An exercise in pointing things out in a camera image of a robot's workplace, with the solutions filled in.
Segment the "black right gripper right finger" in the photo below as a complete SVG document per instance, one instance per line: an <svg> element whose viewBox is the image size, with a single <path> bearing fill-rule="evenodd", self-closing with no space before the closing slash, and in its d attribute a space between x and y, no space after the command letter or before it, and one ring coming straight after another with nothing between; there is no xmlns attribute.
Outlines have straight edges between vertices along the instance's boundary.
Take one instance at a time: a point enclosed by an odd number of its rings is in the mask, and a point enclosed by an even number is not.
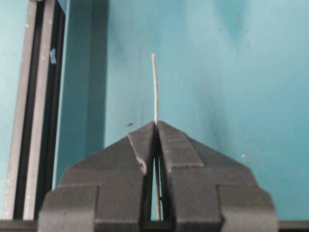
<svg viewBox="0 0 309 232"><path fill-rule="evenodd" d="M250 168L166 122L158 133L176 231L277 231L272 198Z"/></svg>

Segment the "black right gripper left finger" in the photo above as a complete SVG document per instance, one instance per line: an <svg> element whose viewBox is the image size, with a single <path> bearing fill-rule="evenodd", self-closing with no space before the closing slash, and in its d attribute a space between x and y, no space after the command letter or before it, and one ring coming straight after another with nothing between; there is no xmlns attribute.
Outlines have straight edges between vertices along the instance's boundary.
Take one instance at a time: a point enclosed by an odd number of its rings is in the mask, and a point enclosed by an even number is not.
<svg viewBox="0 0 309 232"><path fill-rule="evenodd" d="M130 132L66 169L44 199L41 232L139 232L147 217L147 189L155 123Z"/></svg>

